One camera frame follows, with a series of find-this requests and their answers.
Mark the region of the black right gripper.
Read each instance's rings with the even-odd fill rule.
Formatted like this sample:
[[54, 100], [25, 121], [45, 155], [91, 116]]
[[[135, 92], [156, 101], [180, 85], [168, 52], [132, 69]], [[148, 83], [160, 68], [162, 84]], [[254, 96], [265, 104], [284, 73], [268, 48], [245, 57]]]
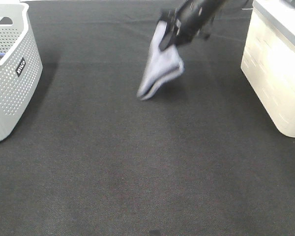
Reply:
[[197, 35], [208, 39], [214, 18], [214, 0], [188, 0], [178, 12], [177, 9], [162, 9], [160, 21], [167, 22], [167, 25], [159, 50], [164, 51], [173, 44], [188, 44]]

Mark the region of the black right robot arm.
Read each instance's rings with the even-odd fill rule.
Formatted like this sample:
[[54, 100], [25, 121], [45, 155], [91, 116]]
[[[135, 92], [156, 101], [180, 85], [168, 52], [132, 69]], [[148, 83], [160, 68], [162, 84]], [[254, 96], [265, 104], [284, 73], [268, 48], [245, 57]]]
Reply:
[[225, 4], [225, 0], [187, 0], [179, 8], [163, 11], [159, 20], [166, 27], [159, 49], [164, 51], [172, 45], [190, 43], [205, 25], [213, 23]]

